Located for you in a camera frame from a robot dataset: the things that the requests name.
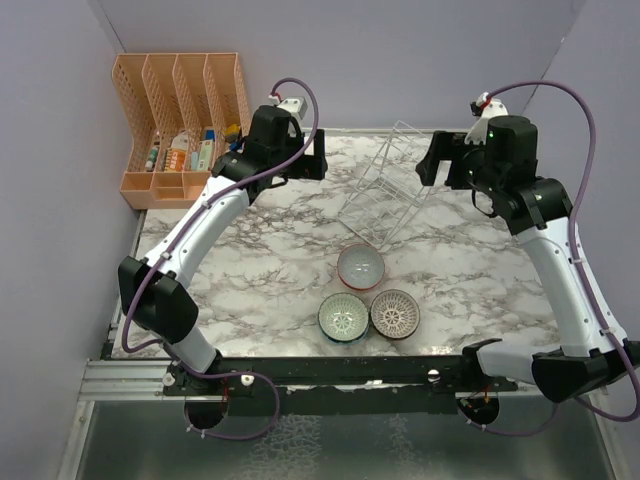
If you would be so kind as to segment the green line pattern bowl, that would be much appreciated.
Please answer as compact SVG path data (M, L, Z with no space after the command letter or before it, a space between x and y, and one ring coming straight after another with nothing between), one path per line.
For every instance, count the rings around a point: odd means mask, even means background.
M363 338L369 329L369 310L350 293L327 297L318 309L318 326L332 342L350 344Z

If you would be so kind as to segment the brown line pattern bowl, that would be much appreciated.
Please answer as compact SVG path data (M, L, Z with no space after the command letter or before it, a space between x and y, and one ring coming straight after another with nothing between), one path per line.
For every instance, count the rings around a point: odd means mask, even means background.
M418 303L402 290L383 291L371 303L370 320L373 327L390 340L403 340L413 335L420 319Z

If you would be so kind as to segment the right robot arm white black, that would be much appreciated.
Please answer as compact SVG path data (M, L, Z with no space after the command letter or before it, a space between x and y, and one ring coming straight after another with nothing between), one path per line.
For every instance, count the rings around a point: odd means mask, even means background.
M522 116L487 121L485 138L469 141L463 132L437 131L417 165L421 183L432 186L441 162L450 164L445 186L481 192L489 197L489 217L502 218L509 232L531 259L544 288L560 333L560 344L543 352L499 339L472 344L463 350L469 360L459 367L461 383L481 391L501 376L533 384L554 403L576 398L626 375L620 353L608 333L615 335L631 364L639 364L639 344L630 341L599 297L597 287L582 285L588 272L584 254L571 251L571 200L556 179L537 169L537 127Z

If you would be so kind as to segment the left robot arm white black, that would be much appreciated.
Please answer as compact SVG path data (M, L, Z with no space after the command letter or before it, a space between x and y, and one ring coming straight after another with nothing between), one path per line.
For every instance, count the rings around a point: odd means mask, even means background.
M303 134L306 109L301 97L260 106L241 148L214 162L199 199L171 232L142 258L128 256L118 267L124 325L150 332L188 367L186 382L199 394L218 388L221 371L214 364L218 350L197 325L199 309L188 287L220 235L261 192L274 187L274 177L324 178L324 132Z

